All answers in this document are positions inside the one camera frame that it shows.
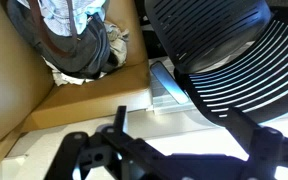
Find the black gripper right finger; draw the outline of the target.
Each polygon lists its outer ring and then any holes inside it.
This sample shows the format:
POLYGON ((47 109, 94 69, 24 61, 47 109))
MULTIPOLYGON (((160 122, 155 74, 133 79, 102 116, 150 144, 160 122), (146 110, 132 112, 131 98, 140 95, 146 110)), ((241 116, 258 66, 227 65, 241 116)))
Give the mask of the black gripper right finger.
POLYGON ((260 126, 238 108, 230 108, 226 129, 249 155, 241 180, 274 180, 278 166, 288 168, 288 138, 260 126))

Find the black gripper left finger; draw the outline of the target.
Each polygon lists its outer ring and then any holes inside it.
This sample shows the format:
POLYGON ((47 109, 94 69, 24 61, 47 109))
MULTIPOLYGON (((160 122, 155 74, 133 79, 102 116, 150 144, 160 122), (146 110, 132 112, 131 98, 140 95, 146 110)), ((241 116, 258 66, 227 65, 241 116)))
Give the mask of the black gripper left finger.
POLYGON ((104 167, 116 180, 167 180, 165 156, 142 139, 125 132, 127 107, 119 106, 112 125, 92 136, 67 134, 44 180, 86 180, 92 169, 104 167))

